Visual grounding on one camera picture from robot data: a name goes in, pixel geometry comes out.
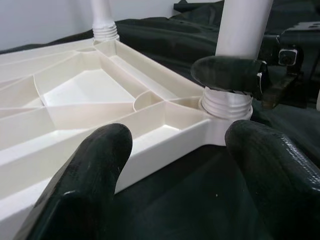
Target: white plastic pipe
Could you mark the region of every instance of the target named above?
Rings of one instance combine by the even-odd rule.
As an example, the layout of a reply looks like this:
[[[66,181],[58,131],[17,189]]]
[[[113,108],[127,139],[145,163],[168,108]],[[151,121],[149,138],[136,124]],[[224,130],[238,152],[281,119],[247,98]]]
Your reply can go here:
[[[96,41],[105,42],[119,39],[113,20],[109,0],[91,0],[93,13],[93,36]]]
[[[215,55],[257,59],[272,3],[273,0],[225,0]],[[232,120],[250,118],[251,103],[250,96],[208,87],[202,99],[207,112]]]

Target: white wall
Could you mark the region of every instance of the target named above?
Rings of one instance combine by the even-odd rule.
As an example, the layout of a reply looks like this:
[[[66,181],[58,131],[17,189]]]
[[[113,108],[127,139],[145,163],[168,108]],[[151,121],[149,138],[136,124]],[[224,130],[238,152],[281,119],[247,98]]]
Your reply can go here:
[[[217,0],[189,0],[189,3]],[[179,0],[110,0],[114,19],[171,17]],[[48,43],[92,28],[90,0],[0,0],[0,50]]]

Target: white pole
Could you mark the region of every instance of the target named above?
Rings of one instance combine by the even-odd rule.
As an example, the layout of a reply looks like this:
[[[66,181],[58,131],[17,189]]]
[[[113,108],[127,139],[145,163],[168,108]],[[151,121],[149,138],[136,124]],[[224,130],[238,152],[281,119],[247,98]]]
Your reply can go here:
[[[91,0],[91,6],[94,39],[99,42],[119,39],[117,27],[111,14],[109,0]]]
[[[225,0],[215,55],[257,59],[272,3],[273,0]],[[251,102],[250,96],[206,87],[202,106],[214,116],[236,120],[248,117]]]

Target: white plastic tray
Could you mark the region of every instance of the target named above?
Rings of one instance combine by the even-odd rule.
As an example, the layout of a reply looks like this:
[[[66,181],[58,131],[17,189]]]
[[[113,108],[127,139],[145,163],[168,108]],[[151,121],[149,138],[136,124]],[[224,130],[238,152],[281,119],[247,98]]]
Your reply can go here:
[[[203,88],[119,41],[0,55],[0,240],[96,128],[125,124],[133,149],[116,192],[206,145],[231,120],[199,109]]]

